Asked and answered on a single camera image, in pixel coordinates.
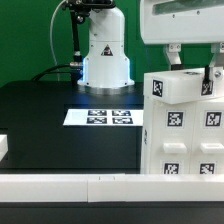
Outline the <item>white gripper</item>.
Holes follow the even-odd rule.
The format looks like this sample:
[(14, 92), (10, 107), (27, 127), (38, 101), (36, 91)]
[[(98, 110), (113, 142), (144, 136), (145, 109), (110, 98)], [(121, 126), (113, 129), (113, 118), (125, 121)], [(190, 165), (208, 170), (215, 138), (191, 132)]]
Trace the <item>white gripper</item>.
[(140, 0), (140, 33), (145, 44), (166, 44), (171, 71), (183, 69), (179, 43), (212, 43), (213, 57), (205, 66), (204, 81), (222, 77), (224, 0)]

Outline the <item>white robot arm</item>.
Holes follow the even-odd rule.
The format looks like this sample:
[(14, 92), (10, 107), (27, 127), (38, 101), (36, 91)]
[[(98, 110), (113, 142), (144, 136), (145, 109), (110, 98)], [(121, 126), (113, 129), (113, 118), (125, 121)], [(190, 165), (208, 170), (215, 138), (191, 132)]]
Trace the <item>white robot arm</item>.
[[(89, 52), (76, 55), (83, 68), (78, 81), (96, 90), (120, 90), (132, 86), (130, 61), (124, 53), (125, 17), (115, 0), (65, 0), (73, 23), (89, 25)], [(140, 0), (140, 35), (146, 45), (164, 44), (172, 66), (180, 66), (181, 44), (221, 43), (224, 0)]]

